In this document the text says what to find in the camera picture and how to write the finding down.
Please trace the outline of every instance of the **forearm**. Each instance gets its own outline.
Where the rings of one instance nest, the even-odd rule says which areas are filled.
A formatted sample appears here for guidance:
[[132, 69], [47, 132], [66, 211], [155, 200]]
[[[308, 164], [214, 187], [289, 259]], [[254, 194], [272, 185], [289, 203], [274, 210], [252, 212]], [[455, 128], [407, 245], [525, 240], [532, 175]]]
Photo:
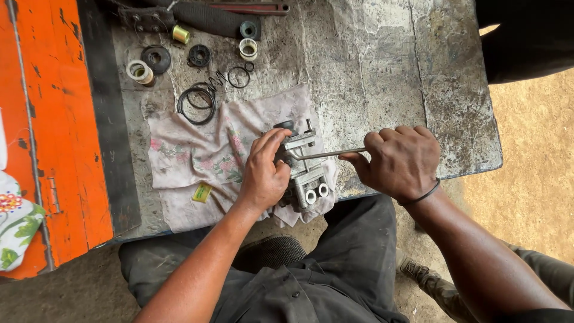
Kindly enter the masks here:
[[208, 322], [243, 239], [260, 213], [234, 205], [169, 276], [135, 322]]
[[439, 247], [457, 290], [480, 321], [530, 309], [569, 309], [441, 189], [406, 209]]

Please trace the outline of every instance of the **yellow tag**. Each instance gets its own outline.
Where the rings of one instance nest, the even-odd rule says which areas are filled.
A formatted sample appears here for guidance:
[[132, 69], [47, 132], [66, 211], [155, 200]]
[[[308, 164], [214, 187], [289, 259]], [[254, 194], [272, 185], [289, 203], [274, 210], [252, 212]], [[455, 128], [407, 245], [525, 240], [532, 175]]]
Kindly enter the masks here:
[[210, 196], [212, 188], [213, 187], [205, 183], [199, 184], [199, 187], [197, 188], [197, 190], [195, 190], [195, 194], [191, 199], [194, 201], [205, 203], [207, 201], [207, 198]]

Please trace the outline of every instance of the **dirty metal surface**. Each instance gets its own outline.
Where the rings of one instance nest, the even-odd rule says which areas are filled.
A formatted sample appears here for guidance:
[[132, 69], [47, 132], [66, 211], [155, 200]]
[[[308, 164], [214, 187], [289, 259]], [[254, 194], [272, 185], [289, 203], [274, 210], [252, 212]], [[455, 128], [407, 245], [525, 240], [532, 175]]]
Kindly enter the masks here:
[[[363, 146], [369, 131], [426, 125], [441, 145], [438, 176], [452, 178], [493, 170], [502, 151], [484, 73], [472, 0], [294, 1], [286, 17], [265, 17], [251, 82], [244, 89], [218, 86], [217, 100], [273, 95], [304, 82], [312, 91], [326, 151]], [[161, 202], [151, 189], [147, 117], [175, 110], [179, 94], [220, 70], [245, 63], [238, 40], [189, 29], [188, 45], [163, 35], [114, 28], [118, 72], [142, 226], [120, 240], [168, 230]], [[125, 75], [125, 64], [147, 44], [161, 43], [172, 55], [168, 72], [145, 88]], [[211, 49], [207, 68], [185, 59], [196, 44]], [[243, 82], [240, 76], [235, 82]], [[340, 198], [372, 193], [354, 169], [338, 161]]]

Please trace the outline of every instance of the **dirt ground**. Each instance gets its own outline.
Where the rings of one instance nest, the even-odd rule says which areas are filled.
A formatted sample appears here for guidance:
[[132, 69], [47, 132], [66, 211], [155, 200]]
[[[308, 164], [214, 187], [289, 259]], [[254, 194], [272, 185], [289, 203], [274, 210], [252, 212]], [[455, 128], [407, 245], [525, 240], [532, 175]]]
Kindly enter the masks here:
[[[491, 86], [501, 136], [500, 170], [444, 181], [455, 202], [508, 242], [574, 263], [574, 69]], [[398, 246], [449, 278], [440, 252], [397, 208]], [[275, 232], [310, 251], [322, 218], [278, 230], [260, 222], [248, 241]], [[118, 246], [90, 251], [55, 272], [0, 286], [1, 322], [129, 322], [139, 311], [119, 271]], [[411, 322], [450, 322], [411, 281], [397, 277], [395, 300]]]

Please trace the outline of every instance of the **white port fitting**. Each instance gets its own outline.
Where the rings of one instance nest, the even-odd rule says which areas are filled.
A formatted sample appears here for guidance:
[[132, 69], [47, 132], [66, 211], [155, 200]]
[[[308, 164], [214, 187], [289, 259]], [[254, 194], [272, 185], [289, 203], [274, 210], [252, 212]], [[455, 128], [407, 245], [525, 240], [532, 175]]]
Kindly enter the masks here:
[[[246, 53], [247, 48], [251, 48], [253, 53]], [[257, 58], [257, 43], [251, 38], [244, 38], [239, 42], [239, 54], [246, 61], [254, 61]]]
[[326, 197], [329, 195], [329, 187], [325, 183], [321, 183], [321, 185], [319, 185], [318, 191], [320, 197]]
[[142, 60], [130, 61], [126, 65], [126, 73], [130, 79], [143, 86], [152, 87], [156, 84], [156, 77], [153, 75], [152, 69]]
[[315, 191], [308, 190], [307, 193], [305, 193], [305, 202], [307, 202], [308, 204], [313, 204], [315, 203], [316, 200], [317, 200], [317, 194], [315, 194]]

